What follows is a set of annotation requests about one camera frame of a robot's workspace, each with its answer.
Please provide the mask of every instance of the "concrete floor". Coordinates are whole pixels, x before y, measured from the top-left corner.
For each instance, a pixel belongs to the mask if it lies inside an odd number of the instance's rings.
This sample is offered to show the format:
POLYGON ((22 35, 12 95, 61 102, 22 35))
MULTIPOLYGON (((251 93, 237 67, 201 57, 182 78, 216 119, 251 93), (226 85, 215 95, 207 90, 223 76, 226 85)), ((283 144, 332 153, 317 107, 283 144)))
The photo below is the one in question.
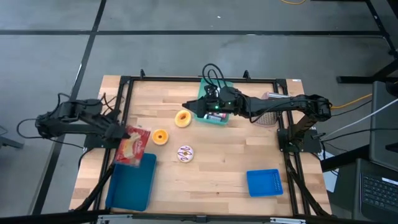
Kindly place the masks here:
MULTIPOLYGON (((90 30, 99 4, 99 0, 3 0, 0 29, 90 30)), ((385 1, 373 4, 398 44, 397 19, 385 1)), ((113 0, 106 3, 99 29, 376 30, 377 26, 366 5, 355 2, 307 1, 291 6, 278 0, 113 0)), ((52 145, 46 140, 21 139, 16 124, 52 110, 58 92, 70 93, 87 40, 85 35, 0 36, 0 124, 9 130, 7 137, 25 143, 23 149, 0 150, 0 217, 30 212, 52 145)), ((385 41, 377 38, 98 36, 78 98, 96 97, 103 75, 138 75, 143 68, 147 75, 192 76, 213 62, 227 77, 240 77, 249 70, 253 78, 299 78, 307 94, 323 95, 340 105, 370 93, 371 86, 339 85, 335 77, 372 75, 392 60, 387 51, 385 41)), ((329 133, 369 112, 370 107, 365 106, 317 128, 329 133)), ((346 131, 368 127, 369 121, 346 131)), ((37 135, 32 123, 23 125, 22 130, 37 135)), ((334 144, 354 149, 367 144, 368 136, 361 133, 334 144)), ((81 136, 67 136, 65 141, 83 144, 81 136)), ((63 146, 44 213, 68 210, 80 155, 80 149, 63 146)), ((337 206, 332 207, 333 213, 342 216, 337 206)))

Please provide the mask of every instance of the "red packaging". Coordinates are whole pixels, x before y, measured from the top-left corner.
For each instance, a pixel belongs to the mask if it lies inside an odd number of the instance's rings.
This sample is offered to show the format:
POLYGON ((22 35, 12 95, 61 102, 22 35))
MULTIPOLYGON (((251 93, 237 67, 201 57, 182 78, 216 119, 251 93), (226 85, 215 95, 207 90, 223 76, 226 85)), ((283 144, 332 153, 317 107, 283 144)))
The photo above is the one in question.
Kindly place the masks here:
POLYGON ((116 151, 115 162, 138 167, 148 143, 150 131, 132 126, 126 127, 129 139, 122 139, 116 151))

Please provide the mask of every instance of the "black metal frame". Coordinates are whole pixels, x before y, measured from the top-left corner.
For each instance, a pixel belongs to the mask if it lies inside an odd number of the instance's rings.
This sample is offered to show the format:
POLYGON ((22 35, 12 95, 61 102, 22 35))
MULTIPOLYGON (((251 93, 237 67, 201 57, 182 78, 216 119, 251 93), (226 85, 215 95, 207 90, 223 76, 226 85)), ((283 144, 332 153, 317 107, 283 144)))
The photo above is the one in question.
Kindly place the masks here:
MULTIPOLYGON (((121 80, 119 83, 118 95, 117 95, 116 99, 122 98, 123 89, 125 88, 125 85, 128 84, 127 95, 126 95, 126 100, 125 100, 125 104, 124 104, 125 107, 123 109, 123 115, 122 115, 122 121, 121 121, 121 124, 123 124, 123 125, 126 125, 126 123, 127 123, 128 112, 130 109, 130 101, 131 101, 131 96, 132 96, 132 88, 133 88, 135 81, 200 82, 200 80, 201 80, 201 77, 147 77, 147 76, 145 76, 145 72, 143 70, 141 70, 140 74, 141 75, 139 77, 126 77, 126 76, 121 77, 121 80)), ((268 83, 268 84, 272 84, 274 92, 278 93, 278 88, 280 86, 283 89, 283 94, 288 93, 286 80, 284 80, 284 79, 252 79, 252 78, 250 78, 247 71, 245 71, 242 78, 226 78, 226 81, 234 82, 234 83, 268 83)), ((279 122, 280 128, 283 128, 284 127, 283 117, 280 117, 278 119, 278 122, 279 122)), ((293 124, 293 117, 292 117, 292 113, 290 111, 288 112, 288 122, 289 122, 289 125, 293 124)), ((107 149, 105 152, 99 179, 101 179, 104 176, 106 168, 109 165, 110 152, 111 152, 110 149, 109 150, 107 149)), ((286 161, 290 159, 290 156, 289 156, 288 152, 283 152, 283 153, 284 153, 284 161, 286 164, 286 161)), ((304 175, 303 175, 303 169, 302 169, 302 164, 301 164, 301 160, 300 160, 300 154, 294 153, 294 158, 295 158, 297 173, 298 173, 300 179, 302 179, 304 181, 304 175)), ((291 178, 291 176, 289 176, 289 175, 287 176, 287 180, 288 180, 288 185, 289 185, 289 194, 290 194, 290 202, 291 202, 291 206, 292 206, 292 213, 293 213, 293 215, 298 215, 299 208, 297 205, 294 181, 291 178)), ((101 200, 101 194, 99 194, 97 196, 96 202, 99 202, 100 200, 101 200)), ((304 213, 306 215, 310 215, 309 204, 305 200, 303 195, 302 195, 302 200, 303 200, 304 213)), ((95 203, 93 209, 94 210, 99 209, 99 205, 100 205, 99 203, 95 203)), ((158 219, 159 214, 146 213, 143 217, 146 217, 146 218, 152 217, 153 219, 158 219)), ((182 214, 181 215, 172 215, 172 217, 174 217, 176 220, 184 220, 186 218, 186 215, 182 215, 182 214)), ((244 217, 245 216, 242 216, 241 219, 246 220, 246 221, 253 221, 253 220, 257 221, 258 220, 258 218, 252 219, 252 216, 247 216, 245 218, 244 217)))
MULTIPOLYGON (((330 0, 312 0, 312 1, 330 1, 330 0)), ((390 48, 390 54, 392 54, 396 59, 388 65, 386 68, 383 68, 376 75, 377 77, 338 77, 338 82, 340 83, 369 83, 374 80, 380 80, 386 77, 388 74, 393 72, 398 67, 397 61, 397 52, 389 38, 389 34, 386 32, 385 28, 382 25, 382 22, 378 18, 376 10, 374 10, 370 0, 332 0, 332 1, 357 1, 357 2, 366 2, 368 5, 371 14, 375 18, 375 22, 379 28, 379 30, 343 30, 343 31, 297 31, 297 30, 98 30, 98 26, 100 24, 106 0, 101 0, 101 3, 98 8, 98 12, 95 18, 95 22, 91 30, 0 30, 0 35, 88 35, 89 39, 86 45, 86 49, 83 54, 83 58, 81 60, 80 68, 78 70, 75 83, 73 84, 72 92, 71 92, 71 100, 75 100, 77 98, 81 82, 83 80, 83 76, 86 70, 86 66, 88 63, 88 59, 90 57, 91 50, 93 48, 93 44, 95 41, 95 37, 97 35, 287 35, 287 36, 357 36, 360 37, 380 37, 384 38, 387 41, 387 44, 390 48)), ((397 4, 393 1, 388 0, 391 7, 397 4)), ((159 77, 146 77, 146 80, 160 80, 159 77)), ((288 113, 288 119, 291 120, 291 115, 288 113)), ((63 141, 64 136, 59 137, 58 141, 63 141)), ((47 166, 47 170, 44 175, 44 179, 40 186, 39 194, 37 195, 37 200, 33 207, 32 214, 38 215, 42 212, 42 207, 44 206, 45 198, 47 196, 47 192, 50 187, 50 183, 52 180, 52 176, 54 170, 57 165, 58 157, 60 155, 62 145, 60 143, 53 144, 52 154, 50 156, 50 162, 47 166)), ((295 155, 296 163, 300 163, 299 155, 295 155)))

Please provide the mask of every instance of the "wooden table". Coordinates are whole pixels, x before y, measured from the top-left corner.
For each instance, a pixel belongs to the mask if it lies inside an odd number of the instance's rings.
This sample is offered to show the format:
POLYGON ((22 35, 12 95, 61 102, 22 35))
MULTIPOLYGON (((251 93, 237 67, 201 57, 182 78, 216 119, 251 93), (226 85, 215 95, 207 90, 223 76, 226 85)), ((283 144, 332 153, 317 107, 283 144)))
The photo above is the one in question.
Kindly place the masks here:
MULTIPOLYGON (((119 80, 120 76, 104 76, 99 94, 106 93, 107 99, 116 96, 119 80)), ((290 95, 303 93, 300 80, 287 80, 287 84, 290 95)), ((150 140, 146 147, 146 152, 156 154, 157 167, 150 204, 145 212, 292 215, 283 154, 277 143, 277 125, 263 128, 240 116, 230 116, 226 126, 193 119, 186 128, 176 127, 174 117, 183 109, 181 104, 196 99, 199 86, 199 82, 134 82, 127 123, 153 131, 166 129, 170 135, 166 145, 157 146, 150 140), (182 145, 189 145, 195 151, 189 163, 177 160, 176 152, 182 145), (278 169, 284 194, 251 198, 246 171, 256 169, 278 169)), ((271 84, 234 83, 234 87, 249 96, 261 97, 266 91, 273 92, 271 84)), ((293 112, 295 122, 302 116, 298 111, 293 112)), ((94 149, 83 158, 71 209, 79 206, 97 184, 103 156, 104 149, 94 149)), ((309 153, 301 153, 301 161, 306 186, 323 209, 331 213, 319 160, 309 153)), ((109 181, 104 187, 100 208, 104 208, 108 184, 109 181)), ((298 208, 303 213, 300 191, 297 186, 295 189, 298 208)), ((119 208, 112 211, 125 212, 119 208)))

